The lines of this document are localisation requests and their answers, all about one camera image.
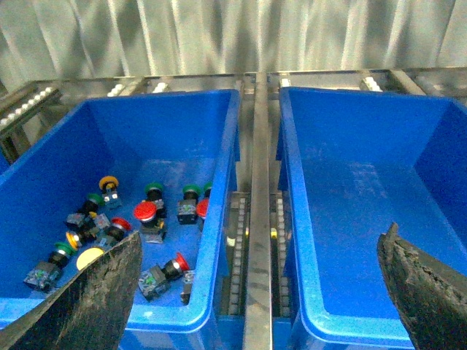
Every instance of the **metal rail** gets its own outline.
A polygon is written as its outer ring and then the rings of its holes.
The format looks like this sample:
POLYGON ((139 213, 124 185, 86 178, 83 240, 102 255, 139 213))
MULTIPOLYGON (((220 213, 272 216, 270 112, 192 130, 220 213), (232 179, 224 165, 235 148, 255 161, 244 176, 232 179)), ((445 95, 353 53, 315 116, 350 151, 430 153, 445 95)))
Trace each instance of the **metal rail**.
POLYGON ((272 349, 271 229, 269 222, 268 90, 256 76, 252 191, 243 349, 272 349))

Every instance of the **blue plastic bin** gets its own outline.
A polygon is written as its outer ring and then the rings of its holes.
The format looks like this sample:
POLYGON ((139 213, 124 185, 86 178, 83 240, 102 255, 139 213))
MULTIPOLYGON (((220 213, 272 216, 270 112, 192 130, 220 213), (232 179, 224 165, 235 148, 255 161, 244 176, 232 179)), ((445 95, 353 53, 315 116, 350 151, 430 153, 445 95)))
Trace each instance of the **blue plastic bin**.
MULTIPOLYGON (((140 224, 132 213, 145 198, 144 186, 157 181, 165 187, 169 231, 163 244, 144 244, 142 268, 163 266, 181 252, 196 269, 187 306, 180 301, 181 279, 152 302, 136 291, 120 348, 213 349, 241 342, 241 336, 227 334, 224 341, 221 334, 241 329, 241 320, 217 317, 228 272, 223 228, 229 192, 236 188, 238 113, 238 92, 218 90, 89 100, 65 116, 0 176, 0 327, 43 300, 24 277, 47 259, 54 242, 65 239, 66 215, 87 193, 99 192, 101 177, 113 175, 123 207, 104 212, 126 218, 136 229, 140 224), (179 225, 176 205, 183 186, 209 181, 201 234, 198 225, 179 225)), ((71 261, 60 285, 76 272, 71 261)))
POLYGON ((413 349, 385 288, 377 239, 397 222, 402 237, 467 274, 465 107, 292 87, 281 89, 280 103, 290 345, 413 349))

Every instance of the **white curtain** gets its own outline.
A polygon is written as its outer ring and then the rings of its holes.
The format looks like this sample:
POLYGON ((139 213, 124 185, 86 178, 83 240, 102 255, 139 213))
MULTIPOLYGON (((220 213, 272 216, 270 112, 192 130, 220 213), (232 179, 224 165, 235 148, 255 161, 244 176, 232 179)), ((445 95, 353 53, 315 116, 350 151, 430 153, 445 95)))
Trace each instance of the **white curtain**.
POLYGON ((467 0, 3 0, 0 80, 467 65, 467 0))

